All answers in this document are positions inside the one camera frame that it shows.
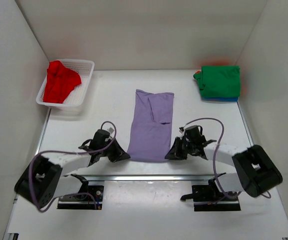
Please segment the purple t-shirt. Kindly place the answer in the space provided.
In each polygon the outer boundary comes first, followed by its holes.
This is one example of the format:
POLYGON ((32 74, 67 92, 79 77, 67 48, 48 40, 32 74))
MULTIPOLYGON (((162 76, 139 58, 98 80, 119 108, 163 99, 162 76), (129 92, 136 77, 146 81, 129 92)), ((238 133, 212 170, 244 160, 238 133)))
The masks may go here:
POLYGON ((136 90, 127 153, 135 162, 162 163, 171 147, 174 94, 136 90))

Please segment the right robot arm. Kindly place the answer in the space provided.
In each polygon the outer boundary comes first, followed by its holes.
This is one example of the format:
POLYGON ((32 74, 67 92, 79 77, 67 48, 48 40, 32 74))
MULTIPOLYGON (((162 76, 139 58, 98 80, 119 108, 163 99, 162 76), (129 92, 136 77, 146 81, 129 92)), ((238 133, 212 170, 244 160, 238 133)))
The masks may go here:
POLYGON ((182 127, 180 132, 182 135, 175 138, 165 159, 182 161, 188 156, 201 157, 214 165, 220 162, 236 170, 235 173, 218 173, 213 166, 214 177, 208 180, 206 188, 183 195, 182 201, 202 196, 213 201, 233 199, 233 194, 242 192, 257 198, 283 182, 281 172, 260 145, 234 147, 207 140, 200 125, 182 127))

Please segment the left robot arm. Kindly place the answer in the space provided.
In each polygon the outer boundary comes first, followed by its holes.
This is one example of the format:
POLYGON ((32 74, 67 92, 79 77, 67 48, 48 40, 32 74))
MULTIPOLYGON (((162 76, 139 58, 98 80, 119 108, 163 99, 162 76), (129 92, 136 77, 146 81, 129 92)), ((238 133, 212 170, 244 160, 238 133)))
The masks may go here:
POLYGON ((55 152, 54 158, 38 155, 25 169, 14 186, 14 191, 34 204, 39 210, 56 198, 94 198, 88 191, 88 180, 75 171, 97 163, 102 157, 111 162, 130 159, 110 131, 99 129, 92 139, 79 146, 80 152, 55 152))

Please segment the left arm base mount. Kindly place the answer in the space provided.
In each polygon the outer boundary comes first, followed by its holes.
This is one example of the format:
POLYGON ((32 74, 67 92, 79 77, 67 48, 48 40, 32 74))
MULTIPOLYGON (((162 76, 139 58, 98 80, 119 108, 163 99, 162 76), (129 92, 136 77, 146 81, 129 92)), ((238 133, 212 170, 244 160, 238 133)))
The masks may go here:
POLYGON ((63 196, 58 199, 57 209, 59 210, 94 210, 103 208, 104 181, 90 181, 88 186, 83 186, 79 193, 89 193, 75 196, 63 196))

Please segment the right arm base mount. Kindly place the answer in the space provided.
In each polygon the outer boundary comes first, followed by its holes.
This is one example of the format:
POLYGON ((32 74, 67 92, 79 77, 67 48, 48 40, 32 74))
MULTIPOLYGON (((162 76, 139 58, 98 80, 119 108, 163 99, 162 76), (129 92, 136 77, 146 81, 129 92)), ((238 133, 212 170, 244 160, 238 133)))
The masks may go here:
POLYGON ((219 190, 209 185, 209 180, 191 181, 191 192, 180 197, 180 201, 192 201, 195 212, 238 212, 241 206, 238 197, 227 198, 219 190))

